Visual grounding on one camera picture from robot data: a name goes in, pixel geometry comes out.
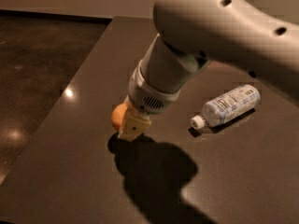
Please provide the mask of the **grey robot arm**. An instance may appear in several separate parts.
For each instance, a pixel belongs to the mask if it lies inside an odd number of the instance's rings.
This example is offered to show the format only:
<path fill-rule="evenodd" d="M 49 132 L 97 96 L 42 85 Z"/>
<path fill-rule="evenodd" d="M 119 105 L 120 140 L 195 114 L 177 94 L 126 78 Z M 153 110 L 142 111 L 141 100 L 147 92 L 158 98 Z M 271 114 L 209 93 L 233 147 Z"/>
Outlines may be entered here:
<path fill-rule="evenodd" d="M 133 72 L 119 137 L 132 141 L 150 115 L 174 103 L 184 83 L 212 61 L 255 73 L 279 93 L 299 97 L 299 26 L 246 0 L 156 0 L 157 35 Z"/>

